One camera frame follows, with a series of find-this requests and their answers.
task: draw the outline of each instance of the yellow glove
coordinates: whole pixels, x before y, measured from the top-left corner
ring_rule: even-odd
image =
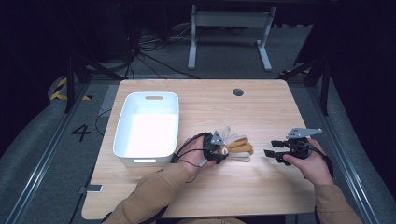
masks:
[[[227,148],[229,152],[248,152],[250,155],[253,154],[253,146],[248,142],[247,138],[243,138],[229,145],[221,146],[220,150]]]
[[[224,128],[221,138],[225,145],[220,146],[218,149],[219,154],[224,154],[226,148],[229,153],[237,152],[248,152],[249,155],[253,154],[253,146],[248,142],[248,137],[246,135],[233,134],[230,135],[230,127]]]

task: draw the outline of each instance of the glove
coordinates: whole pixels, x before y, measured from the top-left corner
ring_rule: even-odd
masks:
[[[220,146],[218,153],[220,155],[229,154],[228,159],[240,159],[242,161],[250,161],[249,156],[253,154],[253,146],[248,142],[246,135],[232,134],[231,128],[225,127],[221,133],[221,139],[225,145]]]

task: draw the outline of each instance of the black cable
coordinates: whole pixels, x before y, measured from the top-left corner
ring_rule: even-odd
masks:
[[[199,165],[196,165],[196,164],[194,164],[194,163],[192,163],[192,162],[190,162],[190,161],[181,160],[180,158],[181,158],[182,156],[186,155],[187,153],[192,152],[192,151],[204,151],[204,149],[203,149],[203,148],[191,149],[191,150],[185,151],[185,152],[182,153],[181,155],[178,155],[178,153],[179,153],[186,145],[188,145],[191,141],[193,141],[193,140],[195,140],[195,139],[197,139],[197,138],[192,138],[192,139],[190,139],[189,141],[186,142],[187,144],[185,143],[185,144],[180,148],[180,150],[179,150],[179,151],[177,152],[177,154],[176,154],[177,160],[175,160],[175,162],[174,162],[174,163],[178,163],[179,161],[184,161],[184,162],[186,162],[186,163],[188,163],[188,164],[190,164],[190,165],[195,166],[195,167],[198,168],[198,171],[197,171],[197,174],[195,175],[195,177],[194,177],[192,180],[190,180],[190,181],[186,181],[186,183],[191,183],[192,181],[194,181],[194,180],[197,178],[199,172],[201,171],[201,167],[202,167],[202,166],[200,166],[200,164],[199,164]]]
[[[127,75],[128,75],[129,68],[131,67],[129,64],[130,63],[128,63],[128,66],[126,67],[126,71],[125,71],[124,77],[127,77]]]
[[[107,70],[112,71],[112,72],[117,72],[117,71],[120,71],[122,68],[127,67],[129,63],[130,63],[130,61],[128,60],[128,62],[126,62],[126,63],[122,63],[120,65],[117,65],[117,66],[114,66],[114,67],[111,67],[111,68],[107,68]],[[87,68],[87,69],[92,74],[103,74],[103,72],[98,71],[96,69],[91,69],[91,68]]]
[[[201,137],[201,136],[204,136],[205,134],[206,134],[206,133],[199,133],[199,134],[195,135],[193,138],[190,138],[189,140],[187,140],[187,141],[183,144],[183,146],[181,146],[180,149],[177,151],[176,155],[178,155],[178,153],[180,153],[181,150],[183,150],[183,148],[186,147],[189,143],[191,143],[192,141],[194,141],[195,139],[197,139],[197,138],[199,138],[199,137]]]
[[[115,80],[124,80],[124,79],[126,79],[124,77],[120,77],[118,74],[115,74],[115,73],[109,71],[107,68],[103,67],[99,63],[93,63],[90,59],[88,59],[88,58],[86,58],[86,57],[84,57],[82,55],[78,55],[77,57],[78,57],[79,60],[81,60],[85,64],[90,64],[96,70],[101,71],[103,74],[106,74],[108,77],[111,77],[111,78],[113,78]]]
[[[129,68],[131,69],[132,79],[134,79],[134,70],[132,70],[131,64],[129,64]]]
[[[320,151],[317,147],[313,147],[312,145],[310,145],[310,144],[308,144],[308,143],[305,144],[305,146],[306,146],[307,149],[312,150],[312,151],[318,153],[318,154],[321,156],[321,158],[326,162],[327,168],[329,169],[330,176],[331,176],[332,178],[334,178],[334,169],[333,169],[332,160],[330,159],[330,157],[328,157],[327,155],[325,155],[325,154],[324,154],[322,151]]]
[[[190,29],[190,26],[185,28],[184,30],[182,30],[181,32],[178,32],[178,34],[176,36],[171,36],[169,37],[169,40],[167,41],[162,41],[159,37],[157,38],[151,38],[149,39],[149,34],[143,34],[147,37],[147,40],[145,41],[141,41],[139,43],[139,47],[143,50],[143,51],[154,51],[154,50],[160,50],[163,49],[164,47],[166,47],[167,45],[171,44],[171,43],[176,43],[178,41],[180,41],[181,39],[185,38],[184,36],[186,35],[186,31]],[[148,44],[154,42],[155,45],[152,48],[147,48],[147,47],[142,47],[143,44]]]
[[[295,145],[292,144],[292,145],[290,146],[290,148],[292,148],[292,147],[294,147],[294,146],[296,146],[296,147],[302,147],[302,148],[306,148],[306,149],[308,149],[308,150],[314,151],[314,152],[318,153],[321,157],[325,157],[325,156],[326,156],[326,155],[325,155],[323,152],[321,152],[318,148],[316,148],[316,147],[314,147],[314,146],[312,146],[311,144],[306,143],[306,142],[301,142],[301,141],[299,141],[299,142],[297,142]]]
[[[155,58],[153,58],[153,57],[151,57],[151,56],[149,56],[149,55],[147,55],[147,54],[145,54],[145,53],[143,53],[143,52],[140,52],[140,54],[142,54],[142,55],[145,56],[145,57],[150,58],[151,60],[153,60],[153,61],[155,61],[155,62],[157,62],[157,63],[160,63],[160,64],[166,66],[167,68],[170,68],[171,70],[173,70],[173,71],[175,71],[175,72],[177,72],[177,73],[184,74],[184,75],[187,75],[187,76],[189,76],[189,77],[196,78],[196,79],[200,79],[199,77],[196,77],[195,75],[191,75],[191,74],[188,74],[188,73],[185,73],[185,72],[178,71],[178,70],[176,70],[175,68],[169,66],[168,64],[162,63],[162,62],[158,61],[157,59],[155,59]]]
[[[100,115],[96,118],[96,122],[95,122],[96,131],[99,132],[99,134],[101,134],[102,136],[104,136],[104,134],[101,133],[101,132],[99,131],[99,129],[98,129],[98,126],[97,126],[98,120],[99,120],[100,117],[102,117],[102,115],[104,115],[105,113],[107,113],[107,112],[110,111],[110,110],[111,110],[111,109],[108,109],[107,111],[103,112],[102,114],[100,114]]]
[[[148,64],[146,64],[145,61],[143,61],[142,59],[140,59],[140,58],[137,57],[137,56],[136,56],[136,58],[137,58],[138,60],[140,60],[140,62],[142,62],[143,64],[145,64],[147,68],[151,69],[151,70],[154,72],[155,75],[157,75],[158,77],[161,77],[161,78],[163,78],[163,79],[166,79],[166,77],[163,77],[163,76],[158,75],[158,73],[154,70],[154,68],[152,68],[152,67],[150,67]]]

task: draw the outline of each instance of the number 4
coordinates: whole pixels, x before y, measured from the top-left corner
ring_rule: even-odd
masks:
[[[82,142],[82,140],[84,139],[84,135],[91,133],[91,132],[87,132],[87,128],[88,128],[88,125],[83,124],[79,128],[75,129],[72,132],[72,134],[81,134],[81,137],[79,138],[79,142]]]

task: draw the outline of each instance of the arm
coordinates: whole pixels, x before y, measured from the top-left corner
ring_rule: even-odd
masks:
[[[308,139],[309,143],[323,152],[319,143]],[[347,203],[344,194],[332,181],[326,162],[317,152],[312,152],[305,160],[290,155],[283,159],[301,170],[304,177],[315,186],[315,202],[320,223],[362,223],[355,211]]]
[[[203,137],[197,138],[183,151],[202,148],[203,142]],[[192,164],[199,164],[204,154],[194,150],[184,154],[181,159],[179,163],[168,164],[161,171],[142,177],[136,189],[117,205],[104,223],[140,223],[157,215],[175,199],[184,183],[198,174],[199,168]],[[213,165],[214,162],[209,161],[205,167]]]

